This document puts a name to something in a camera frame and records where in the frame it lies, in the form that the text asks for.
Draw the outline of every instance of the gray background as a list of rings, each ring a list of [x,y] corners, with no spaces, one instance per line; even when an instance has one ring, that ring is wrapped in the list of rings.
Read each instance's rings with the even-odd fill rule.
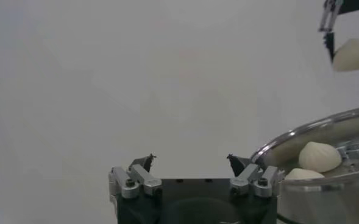
[[[305,122],[359,107],[323,0],[0,0],[0,223],[115,223],[107,172],[229,177]],[[337,46],[359,38],[338,18]]]

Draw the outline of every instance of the white backdrop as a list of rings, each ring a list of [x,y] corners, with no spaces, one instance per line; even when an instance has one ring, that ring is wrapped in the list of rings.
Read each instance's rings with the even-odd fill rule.
[[[359,107],[322,0],[0,0],[0,223],[114,223],[107,172],[229,177],[228,153]],[[359,13],[336,23],[359,38]]]

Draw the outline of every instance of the dumpling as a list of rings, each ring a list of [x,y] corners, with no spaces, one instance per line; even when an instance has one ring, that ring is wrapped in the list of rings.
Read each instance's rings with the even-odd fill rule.
[[[285,177],[285,180],[304,180],[315,178],[324,178],[324,176],[321,173],[317,173],[312,170],[295,168]]]
[[[309,142],[300,152],[299,164],[302,168],[319,173],[332,170],[342,163],[342,156],[331,145]]]

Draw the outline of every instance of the bolt head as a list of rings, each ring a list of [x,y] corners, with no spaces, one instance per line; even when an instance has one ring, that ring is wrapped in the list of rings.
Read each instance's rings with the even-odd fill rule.
[[[135,185],[135,182],[132,179],[128,179],[128,180],[125,181],[125,185],[127,187],[133,187]]]

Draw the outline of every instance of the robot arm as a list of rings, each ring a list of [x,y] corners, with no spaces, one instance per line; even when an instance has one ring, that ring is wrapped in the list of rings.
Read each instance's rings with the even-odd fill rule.
[[[324,44],[329,51],[331,61],[333,61],[335,56],[335,34],[333,27],[336,17],[357,10],[359,10],[359,0],[326,0],[319,31],[325,32]]]

